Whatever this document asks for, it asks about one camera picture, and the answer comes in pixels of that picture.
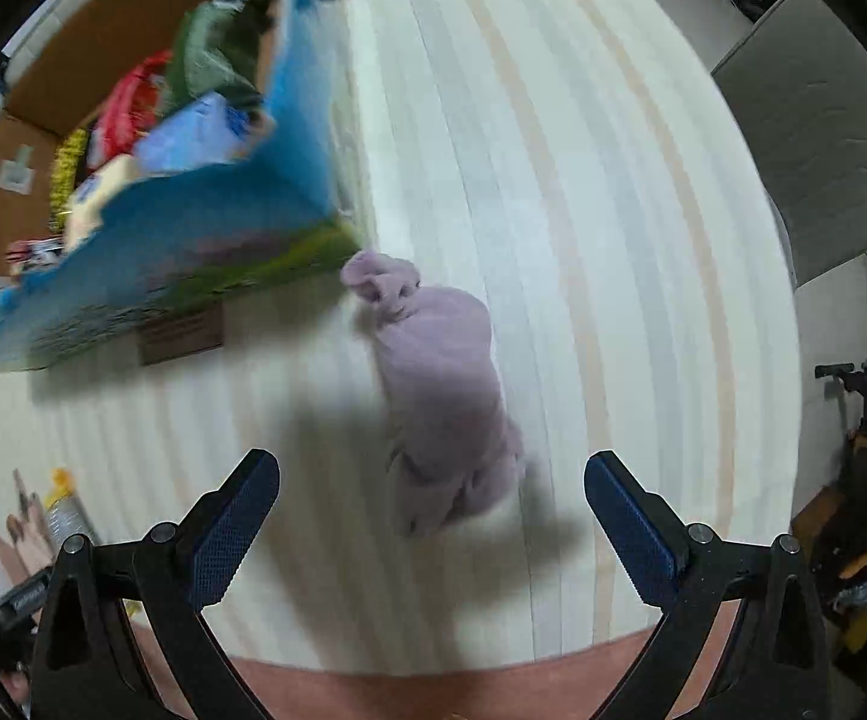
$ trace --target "table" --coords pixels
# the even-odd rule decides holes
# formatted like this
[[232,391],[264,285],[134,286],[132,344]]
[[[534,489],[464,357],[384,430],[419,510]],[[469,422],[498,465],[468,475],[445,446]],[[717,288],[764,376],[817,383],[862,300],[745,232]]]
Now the table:
[[120,338],[0,376],[9,471],[69,466],[109,541],[178,519],[252,446],[281,500],[206,613],[234,655],[441,674],[576,653],[656,620],[581,474],[612,448],[686,522],[787,528],[800,426],[790,281],[753,161],[653,0],[350,0],[362,213],[378,248],[482,299],[531,470],[404,541],[358,305],[334,276],[226,307],[219,350]]

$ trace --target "red package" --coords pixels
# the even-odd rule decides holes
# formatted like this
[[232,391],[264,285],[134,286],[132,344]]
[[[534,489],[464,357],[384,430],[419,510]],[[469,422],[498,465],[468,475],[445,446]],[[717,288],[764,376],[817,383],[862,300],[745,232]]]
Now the red package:
[[158,86],[172,56],[167,49],[147,57],[113,87],[94,129],[89,149],[91,170],[103,167],[115,156],[132,153],[137,139],[156,125]]

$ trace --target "metal screw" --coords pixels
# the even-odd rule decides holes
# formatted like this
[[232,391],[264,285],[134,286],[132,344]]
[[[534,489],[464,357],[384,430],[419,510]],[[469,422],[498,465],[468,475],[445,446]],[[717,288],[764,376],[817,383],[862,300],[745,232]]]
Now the metal screw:
[[698,544],[709,544],[713,541],[713,528],[702,522],[694,522],[686,529],[686,534]]
[[64,552],[68,555],[76,555],[83,545],[86,543],[86,538],[83,538],[79,533],[74,533],[73,536],[64,541]]
[[800,551],[800,542],[796,541],[796,538],[794,536],[790,536],[789,533],[784,533],[782,536],[780,536],[780,548],[784,552],[789,552],[790,555],[796,555]]
[[153,526],[153,530],[150,531],[150,538],[158,544],[166,544],[176,533],[177,526],[172,522],[161,522]]

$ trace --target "bottle with yellow cap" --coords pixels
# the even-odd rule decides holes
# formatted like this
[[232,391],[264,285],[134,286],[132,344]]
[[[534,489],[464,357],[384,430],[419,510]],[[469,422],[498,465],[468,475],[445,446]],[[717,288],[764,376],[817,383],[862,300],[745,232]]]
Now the bottle with yellow cap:
[[98,544],[96,533],[86,517],[83,504],[76,494],[73,476],[67,469],[50,471],[53,487],[43,506],[46,506],[46,524],[50,528],[50,538],[53,541],[54,552],[59,552],[67,538],[74,533],[82,533],[94,544]]

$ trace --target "purple cloth bundle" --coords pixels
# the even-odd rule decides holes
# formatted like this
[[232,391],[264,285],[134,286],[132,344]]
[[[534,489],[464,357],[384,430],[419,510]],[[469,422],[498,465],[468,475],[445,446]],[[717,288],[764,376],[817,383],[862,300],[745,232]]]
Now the purple cloth bundle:
[[380,375],[397,428],[390,466],[398,527],[411,536],[485,512],[523,477],[520,430],[490,359],[490,315],[412,263],[360,251],[343,283],[371,307]]

